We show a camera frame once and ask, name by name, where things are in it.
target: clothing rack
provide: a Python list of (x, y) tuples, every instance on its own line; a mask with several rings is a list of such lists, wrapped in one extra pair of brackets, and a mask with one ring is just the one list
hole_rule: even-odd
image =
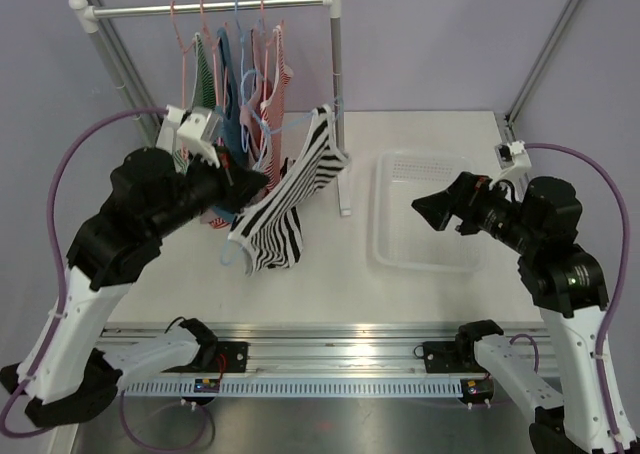
[[(331, 57), (333, 63), (333, 95), (334, 112), (338, 112), (340, 103), (344, 99), (342, 91), (342, 42), (340, 30), (340, 18), (342, 16), (342, 0), (250, 0), (238, 1), (238, 10), (276, 9), (289, 7), (324, 6), (329, 8), (331, 27)], [(140, 104), (132, 96), (129, 86), (120, 73), (117, 63), (100, 33), (100, 20), (124, 17), (170, 15), (170, 5), (142, 6), (142, 7), (99, 7), (90, 6), (87, 0), (69, 0), (69, 7), (73, 9), (82, 28), (89, 35), (102, 63), (104, 64), (113, 85), (128, 108), (148, 107)], [(200, 4), (176, 4), (173, 6), (174, 14), (200, 13)], [(236, 9), (236, 2), (213, 2), (202, 5), (204, 12), (225, 12)], [(138, 116), (134, 119), (144, 140), (153, 145), (157, 136), (157, 124), (148, 116)], [(340, 149), (344, 150), (344, 115), (336, 118), (335, 122), (336, 142)], [(351, 215), (351, 199), (349, 195), (348, 172), (343, 170), (338, 176), (338, 199), (341, 216)]]

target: gray wall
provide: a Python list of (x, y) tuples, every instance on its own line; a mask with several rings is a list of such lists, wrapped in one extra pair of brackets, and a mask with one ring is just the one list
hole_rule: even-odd
[[(170, 1), (104, 0), (112, 6)], [(344, 0), (346, 108), (506, 111), (564, 2)], [(257, 17), (255, 12), (241, 13), (243, 29)], [(333, 95), (326, 9), (267, 12), (270, 26), (281, 18), (287, 59), (295, 72), (287, 108), (303, 111), (329, 101)], [(211, 30), (228, 21), (231, 34), (237, 32), (232, 14), (211, 14), (208, 19)], [(177, 21), (185, 41), (201, 26), (198, 15)], [(156, 100), (180, 102), (181, 54), (169, 18), (123, 19), (117, 24)]]
[[(611, 330), (614, 364), (625, 406), (640, 428), (640, 4), (638, 0), (586, 0), (517, 123), (529, 142), (555, 142), (598, 160), (626, 197), (632, 254), (626, 289)], [(606, 184), (580, 161), (562, 154), (535, 154), (538, 174), (575, 184), (584, 205), (579, 242), (602, 263), (610, 294), (620, 258), (620, 215)]]
[[(58, 160), (83, 129), (122, 105), (67, 0), (0, 0), (0, 26), (0, 364), (7, 365), (28, 353), (55, 300), (45, 202)], [(106, 198), (109, 171), (138, 145), (124, 123), (81, 149), (58, 198), (63, 251)], [(21, 410), (11, 425), (28, 430)], [(33, 453), (38, 445), (0, 437), (2, 453)]]

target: clear plastic bin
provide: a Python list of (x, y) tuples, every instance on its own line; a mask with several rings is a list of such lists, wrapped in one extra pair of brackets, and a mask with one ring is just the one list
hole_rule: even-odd
[(414, 199), (446, 189), (462, 171), (464, 157), (420, 151), (388, 151), (378, 159), (373, 252), (382, 264), (434, 272), (474, 272), (484, 266), (483, 235), (462, 237), (453, 218), (434, 231), (412, 207)]

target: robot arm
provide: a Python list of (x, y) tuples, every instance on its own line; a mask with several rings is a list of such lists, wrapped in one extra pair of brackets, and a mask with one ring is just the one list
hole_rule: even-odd
[(29, 381), (25, 412), (36, 427), (86, 422), (131, 383), (178, 366), (204, 369), (215, 358), (217, 338), (196, 319), (113, 353), (94, 348), (120, 299), (160, 255), (164, 237), (212, 205), (238, 212), (268, 181), (235, 165), (225, 148), (205, 142), (217, 124), (214, 113), (180, 117), (178, 134), (195, 156), (187, 172), (176, 172), (170, 153), (144, 148), (111, 173), (111, 195), (80, 227), (67, 254), (65, 313), (38, 370), (27, 379), (55, 309), (27, 359), (0, 371), (9, 392)]
[[(524, 159), (526, 153), (516, 151)], [(505, 169), (501, 177), (508, 179), (505, 172), (510, 171)], [(416, 199), (412, 206), (435, 230), (444, 230), (456, 216), (462, 220), (456, 228), (461, 235), (485, 231), (520, 254), (520, 277), (540, 309), (556, 352), (564, 403), (530, 366), (522, 365), (501, 332), (467, 339), (468, 355), (491, 372), (531, 421), (536, 452), (576, 452), (567, 451), (568, 446), (589, 453), (617, 452), (594, 358), (608, 296), (600, 265), (574, 242), (582, 206), (573, 186), (538, 177), (529, 183), (522, 202), (516, 202), (507, 200), (499, 183), (489, 177), (463, 172), (448, 189)], [(631, 452), (637, 449), (636, 435), (624, 415), (608, 341), (604, 352), (620, 428), (616, 441)]]

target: red and white striped shirt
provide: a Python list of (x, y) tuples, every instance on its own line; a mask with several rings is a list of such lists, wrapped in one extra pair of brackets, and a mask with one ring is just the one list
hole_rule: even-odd
[[(284, 95), (287, 86), (293, 77), (293, 70), (284, 63), (284, 45), (282, 26), (277, 25), (273, 29), (276, 37), (276, 74), (273, 81), (271, 97), (260, 103), (260, 116), (270, 131), (282, 127), (284, 119)], [(271, 192), (280, 182), (280, 153), (282, 146), (281, 133), (266, 135), (263, 131), (262, 142), (266, 142), (266, 151), (262, 160), (264, 173), (269, 177), (267, 192)]]

